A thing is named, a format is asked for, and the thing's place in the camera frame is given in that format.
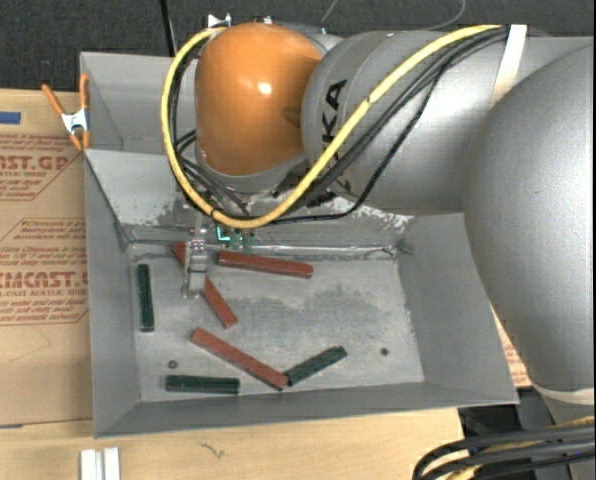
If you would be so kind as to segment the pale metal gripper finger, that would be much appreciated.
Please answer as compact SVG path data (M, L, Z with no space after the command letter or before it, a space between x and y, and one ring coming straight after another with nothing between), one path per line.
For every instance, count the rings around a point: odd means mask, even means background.
M179 259L183 267L184 280L181 288L181 293L184 298L188 298L190 295L191 286L191 259L192 259L191 243L180 242L179 243Z
M210 254L203 240L189 242L189 294L200 292L210 263Z

